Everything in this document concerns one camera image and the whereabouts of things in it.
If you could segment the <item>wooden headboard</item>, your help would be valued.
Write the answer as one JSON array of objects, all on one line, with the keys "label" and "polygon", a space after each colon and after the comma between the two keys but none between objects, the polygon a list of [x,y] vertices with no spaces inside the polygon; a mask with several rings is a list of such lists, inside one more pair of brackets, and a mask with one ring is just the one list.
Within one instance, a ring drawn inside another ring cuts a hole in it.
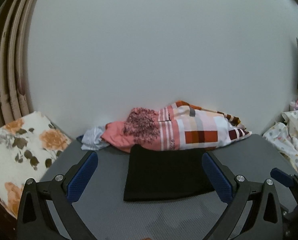
[{"label": "wooden headboard", "polygon": [[0,127],[30,113],[24,43],[34,0],[0,0]]}]

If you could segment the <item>pink checked pillow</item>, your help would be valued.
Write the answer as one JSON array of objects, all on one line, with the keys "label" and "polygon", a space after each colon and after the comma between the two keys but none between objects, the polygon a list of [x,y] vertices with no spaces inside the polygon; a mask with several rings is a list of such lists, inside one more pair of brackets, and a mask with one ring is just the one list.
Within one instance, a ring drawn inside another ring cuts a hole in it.
[{"label": "pink checked pillow", "polygon": [[250,135],[236,116],[177,101],[159,111],[133,108],[126,120],[106,124],[101,138],[130,152],[134,145],[153,151],[213,150]]}]

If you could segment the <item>light blue striped cloth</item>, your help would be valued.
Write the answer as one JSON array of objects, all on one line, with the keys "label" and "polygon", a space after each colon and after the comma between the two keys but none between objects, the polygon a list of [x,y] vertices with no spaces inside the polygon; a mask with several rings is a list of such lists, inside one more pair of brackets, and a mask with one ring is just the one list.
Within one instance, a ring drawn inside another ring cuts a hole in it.
[{"label": "light blue striped cloth", "polygon": [[76,140],[82,143],[82,150],[99,151],[110,145],[102,139],[104,131],[104,126],[96,126],[92,129],[88,129],[83,135],[77,137]]}]

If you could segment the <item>black pants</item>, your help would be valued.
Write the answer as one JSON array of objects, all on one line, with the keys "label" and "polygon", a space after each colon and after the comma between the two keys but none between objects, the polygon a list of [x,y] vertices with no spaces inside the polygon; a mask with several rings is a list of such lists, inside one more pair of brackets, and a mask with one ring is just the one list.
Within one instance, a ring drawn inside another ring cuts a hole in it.
[{"label": "black pants", "polygon": [[202,167],[205,150],[153,151],[131,148],[123,200],[158,202],[214,191]]}]

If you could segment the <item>grey mesh mattress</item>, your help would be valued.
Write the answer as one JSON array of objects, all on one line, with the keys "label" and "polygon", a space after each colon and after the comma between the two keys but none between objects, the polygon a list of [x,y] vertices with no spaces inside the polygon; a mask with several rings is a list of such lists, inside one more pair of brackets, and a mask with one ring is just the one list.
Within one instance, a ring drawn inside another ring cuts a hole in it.
[{"label": "grey mesh mattress", "polygon": [[[273,168],[296,171],[263,137],[214,151],[234,174],[263,182]],[[99,163],[74,209],[97,239],[203,239],[226,205],[215,192],[167,202],[126,203],[123,192],[129,155],[112,147],[98,152]]]}]

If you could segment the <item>floral white pillow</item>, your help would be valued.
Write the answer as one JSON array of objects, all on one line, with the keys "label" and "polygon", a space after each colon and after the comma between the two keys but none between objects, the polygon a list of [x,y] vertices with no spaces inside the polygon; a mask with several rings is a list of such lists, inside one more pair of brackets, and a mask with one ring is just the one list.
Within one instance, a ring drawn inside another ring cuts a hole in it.
[{"label": "floral white pillow", "polygon": [[27,179],[40,181],[71,139],[41,112],[0,128],[0,204],[14,218]]}]

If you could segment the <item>white patterned bedsheet pile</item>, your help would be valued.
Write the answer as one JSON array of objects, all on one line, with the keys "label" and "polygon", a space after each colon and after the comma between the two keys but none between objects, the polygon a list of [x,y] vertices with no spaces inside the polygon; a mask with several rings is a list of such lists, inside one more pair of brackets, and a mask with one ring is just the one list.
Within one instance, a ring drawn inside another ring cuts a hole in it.
[{"label": "white patterned bedsheet pile", "polygon": [[282,113],[282,121],[270,127],[263,137],[270,142],[298,173],[298,100]]}]

